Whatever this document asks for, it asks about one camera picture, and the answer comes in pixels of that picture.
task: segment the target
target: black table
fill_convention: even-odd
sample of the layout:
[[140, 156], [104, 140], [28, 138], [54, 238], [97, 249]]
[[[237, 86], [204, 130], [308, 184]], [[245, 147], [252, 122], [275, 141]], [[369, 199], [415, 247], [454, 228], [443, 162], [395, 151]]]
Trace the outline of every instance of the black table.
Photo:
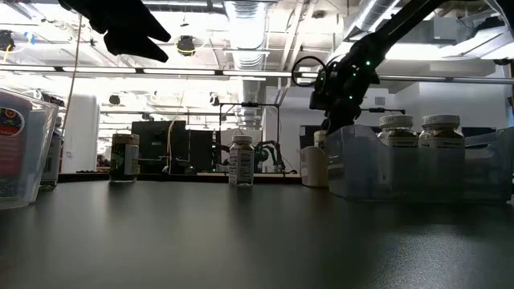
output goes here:
[[512, 289], [513, 244], [510, 205], [81, 182], [0, 211], [0, 288]]

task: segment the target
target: white bottle cap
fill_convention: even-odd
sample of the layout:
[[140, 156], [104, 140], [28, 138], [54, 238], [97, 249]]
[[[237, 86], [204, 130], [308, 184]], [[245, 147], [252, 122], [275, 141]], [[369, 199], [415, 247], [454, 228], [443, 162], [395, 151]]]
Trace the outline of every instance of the white bottle cap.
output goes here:
[[383, 116], [378, 121], [381, 128], [393, 128], [393, 127], [403, 127], [410, 128], [412, 127], [412, 116], [404, 116], [404, 115], [392, 115], [392, 116]]
[[253, 137], [252, 136], [245, 136], [245, 135], [239, 135], [239, 136], [232, 136], [232, 142], [235, 142], [235, 143], [246, 143], [246, 144], [251, 144], [251, 142], [253, 141]]
[[456, 127], [460, 126], [460, 117], [456, 115], [433, 115], [424, 116], [421, 121], [422, 126], [434, 124], [451, 124]]

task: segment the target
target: clear plastic bin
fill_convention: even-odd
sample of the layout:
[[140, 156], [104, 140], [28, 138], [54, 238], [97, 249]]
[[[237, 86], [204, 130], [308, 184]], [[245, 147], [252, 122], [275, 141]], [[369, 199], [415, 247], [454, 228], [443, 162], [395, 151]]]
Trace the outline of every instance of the clear plastic bin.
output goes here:
[[397, 149], [371, 128], [327, 139], [332, 193], [358, 201], [505, 202], [512, 195], [514, 128], [466, 139], [485, 149]]
[[58, 108], [0, 89], [0, 210], [38, 196]]

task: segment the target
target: air duct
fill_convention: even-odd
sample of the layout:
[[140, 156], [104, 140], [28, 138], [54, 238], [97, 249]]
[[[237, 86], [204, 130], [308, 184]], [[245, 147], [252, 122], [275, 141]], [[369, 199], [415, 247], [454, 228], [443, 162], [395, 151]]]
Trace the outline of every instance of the air duct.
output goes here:
[[392, 11], [400, 0], [361, 0], [361, 9], [349, 29], [345, 38], [349, 39], [361, 32], [375, 31], [382, 19]]
[[[230, 45], [234, 49], [262, 50], [265, 40], [267, 3], [226, 1], [225, 10], [230, 20]], [[238, 70], [262, 70], [264, 54], [238, 52], [233, 54]], [[241, 80], [239, 103], [263, 103], [266, 89], [259, 81]], [[260, 129], [261, 108], [240, 108], [236, 112], [240, 128]]]
[[215, 1], [169, 1], [169, 0], [143, 0], [143, 4], [150, 11], [158, 12], [182, 12], [182, 13], [207, 13], [225, 15], [223, 3]]

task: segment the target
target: black glove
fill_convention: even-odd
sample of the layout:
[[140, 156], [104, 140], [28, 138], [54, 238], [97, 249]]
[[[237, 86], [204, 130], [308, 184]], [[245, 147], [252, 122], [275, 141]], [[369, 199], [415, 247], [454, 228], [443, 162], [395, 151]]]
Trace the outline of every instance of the black glove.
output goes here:
[[148, 37], [168, 42], [171, 35], [141, 0], [59, 0], [59, 3], [89, 19], [91, 27], [98, 33], [107, 32], [104, 41], [112, 54], [136, 55], [161, 62], [168, 60], [168, 55]]

